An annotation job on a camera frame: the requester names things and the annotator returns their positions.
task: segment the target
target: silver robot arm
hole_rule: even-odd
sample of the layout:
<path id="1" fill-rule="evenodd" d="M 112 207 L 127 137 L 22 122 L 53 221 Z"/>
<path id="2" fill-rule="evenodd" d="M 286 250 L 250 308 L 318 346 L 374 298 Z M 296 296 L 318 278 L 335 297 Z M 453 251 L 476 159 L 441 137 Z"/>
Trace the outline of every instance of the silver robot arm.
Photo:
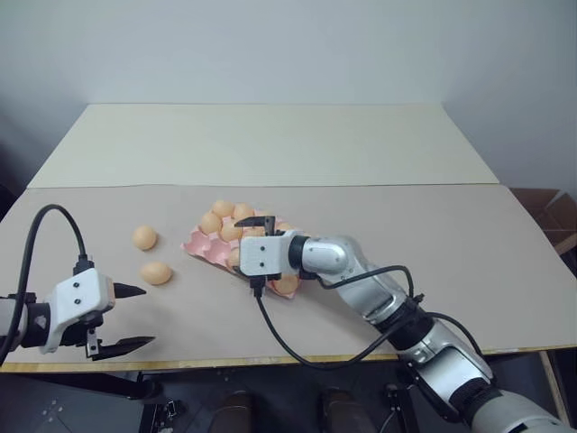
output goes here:
<path id="1" fill-rule="evenodd" d="M 266 218 L 274 224 L 273 217 Z M 260 224 L 255 221 L 244 225 Z M 407 322 L 389 341 L 419 389 L 449 421 L 464 421 L 475 433 L 575 431 L 525 397 L 497 389 L 487 363 L 451 329 L 425 313 L 393 278 L 383 273 L 355 281 L 354 277 L 377 267 L 351 238 L 311 238 L 296 231 L 247 237 L 241 241 L 240 268 L 249 277 L 275 278 L 291 272 L 336 284 L 344 302 L 380 332 Z M 339 286 L 343 281 L 350 282 Z"/>

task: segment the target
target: table edge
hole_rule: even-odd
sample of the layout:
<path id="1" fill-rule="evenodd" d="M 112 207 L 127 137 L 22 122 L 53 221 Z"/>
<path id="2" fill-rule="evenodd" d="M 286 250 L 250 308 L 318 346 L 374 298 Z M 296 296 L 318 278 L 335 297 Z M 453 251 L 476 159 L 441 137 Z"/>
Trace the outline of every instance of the table edge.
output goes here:
<path id="1" fill-rule="evenodd" d="M 520 347 L 512 349 L 488 349 L 485 355 L 514 355 L 519 353 L 539 352 L 543 350 L 567 349 L 577 347 L 570 345 L 550 345 L 543 347 Z M 307 359 L 318 363 L 346 361 L 353 355 L 312 355 Z M 397 360 L 394 354 L 369 355 L 364 361 Z M 182 370 L 195 368 L 246 367 L 257 365 L 297 364 L 292 356 L 259 356 L 249 358 L 195 359 L 187 361 L 133 361 L 102 363 L 5 363 L 0 373 L 106 373 L 128 371 Z"/>

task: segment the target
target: cardboard sheet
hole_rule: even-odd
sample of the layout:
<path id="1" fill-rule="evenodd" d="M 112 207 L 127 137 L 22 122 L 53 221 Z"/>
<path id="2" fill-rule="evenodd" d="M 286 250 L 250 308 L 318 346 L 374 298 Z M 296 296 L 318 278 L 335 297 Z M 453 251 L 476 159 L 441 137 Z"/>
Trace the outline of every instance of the cardboard sheet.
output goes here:
<path id="1" fill-rule="evenodd" d="M 438 104 L 104 104 L 88 106 L 29 187 L 463 183 L 497 179 Z"/>
<path id="2" fill-rule="evenodd" d="M 312 234 L 351 235 L 374 263 L 406 265 L 417 293 L 426 295 L 424 308 L 460 319 L 484 349 L 577 341 L 575 279 L 531 216 L 498 185 L 28 189 L 0 224 L 0 294 L 15 291 L 34 213 L 60 203 L 77 219 L 97 268 L 148 291 L 119 299 L 98 332 L 105 344 L 128 336 L 156 340 L 113 361 L 282 356 L 247 284 L 180 249 L 218 198 L 273 209 Z M 160 234 L 149 252 L 131 243 L 141 224 Z M 77 253 L 64 218 L 48 214 L 34 250 L 29 290 L 42 299 L 71 275 Z M 173 279 L 159 287 L 141 281 L 139 268 L 150 261 L 168 263 Z M 265 302 L 279 332 L 304 355 L 355 354 L 378 336 L 336 293 L 315 282 L 293 300 L 269 295 Z M 89 363 L 82 348 L 69 347 L 53 355 L 21 348 L 8 362 Z"/>

